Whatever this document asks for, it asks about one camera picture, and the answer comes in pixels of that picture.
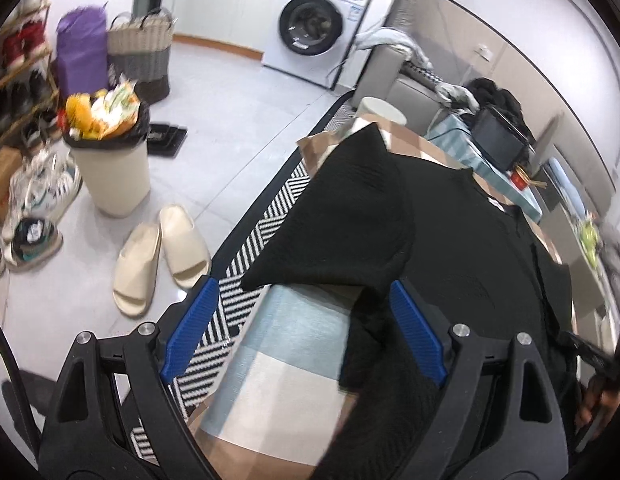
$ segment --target silver screw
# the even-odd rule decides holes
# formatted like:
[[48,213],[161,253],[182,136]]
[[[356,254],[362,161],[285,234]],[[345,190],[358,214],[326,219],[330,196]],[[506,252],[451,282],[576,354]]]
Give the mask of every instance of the silver screw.
[[139,325],[138,330],[141,335],[150,335],[152,332],[154,332],[154,323],[142,323]]
[[519,341],[522,345],[528,346],[532,343],[532,338],[530,334],[526,334],[525,332],[519,332],[517,334],[517,341]]
[[457,323],[452,327],[452,332],[454,332],[457,337],[468,337],[470,335],[470,327],[463,323]]
[[90,338],[92,337],[92,335],[90,334],[90,332],[81,332],[77,337],[76,337],[76,341],[80,344],[80,345],[85,345],[88,341],[90,341]]

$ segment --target red shoe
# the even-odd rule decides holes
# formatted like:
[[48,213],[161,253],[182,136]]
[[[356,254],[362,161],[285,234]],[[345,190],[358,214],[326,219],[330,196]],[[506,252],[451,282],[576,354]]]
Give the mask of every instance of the red shoe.
[[25,62],[21,43],[20,32],[15,32],[4,40],[4,63],[8,72],[16,70]]
[[23,38],[23,51],[28,58],[37,57],[48,48],[46,31],[41,20],[23,25],[21,38]]

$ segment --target blue striped cloth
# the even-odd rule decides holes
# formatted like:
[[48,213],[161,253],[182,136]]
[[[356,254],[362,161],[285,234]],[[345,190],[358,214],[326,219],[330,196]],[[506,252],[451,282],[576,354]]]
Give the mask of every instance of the blue striped cloth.
[[448,115],[425,136],[449,156],[482,176],[495,190],[518,205],[535,223],[541,220],[541,208],[529,187],[520,191],[510,178],[485,160],[472,143],[470,131],[457,116]]

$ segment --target basket handle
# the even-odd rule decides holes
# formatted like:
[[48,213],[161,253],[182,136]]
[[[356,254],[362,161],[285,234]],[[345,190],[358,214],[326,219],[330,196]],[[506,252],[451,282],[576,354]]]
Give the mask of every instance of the basket handle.
[[131,23],[135,19],[135,15],[132,14],[132,12],[122,12],[121,14],[117,14],[114,17],[114,20],[112,20],[112,23],[110,24],[110,29],[112,29],[112,27],[114,27],[114,22],[116,22],[121,16],[129,16],[130,18],[128,20],[128,23]]
[[162,12],[165,14],[165,17],[168,18],[168,20],[170,20],[170,27],[173,26],[174,19],[172,18],[170,11],[166,9],[165,7],[157,7],[156,9],[149,10],[148,13],[143,17],[143,19],[141,20],[140,28],[144,28],[144,23],[146,22],[146,18],[148,16],[151,16],[153,14],[161,15]]

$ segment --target human hand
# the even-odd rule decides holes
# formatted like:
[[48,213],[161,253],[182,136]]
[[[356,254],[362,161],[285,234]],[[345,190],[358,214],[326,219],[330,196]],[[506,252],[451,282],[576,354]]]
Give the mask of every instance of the human hand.
[[608,425],[612,417],[615,415],[616,409],[620,404],[620,391],[606,389],[606,378],[595,376],[590,380],[588,389],[583,396],[581,405],[577,410],[575,424],[577,430],[592,422],[592,413],[597,407],[604,410],[601,424],[594,433],[593,438],[597,438],[601,431]]

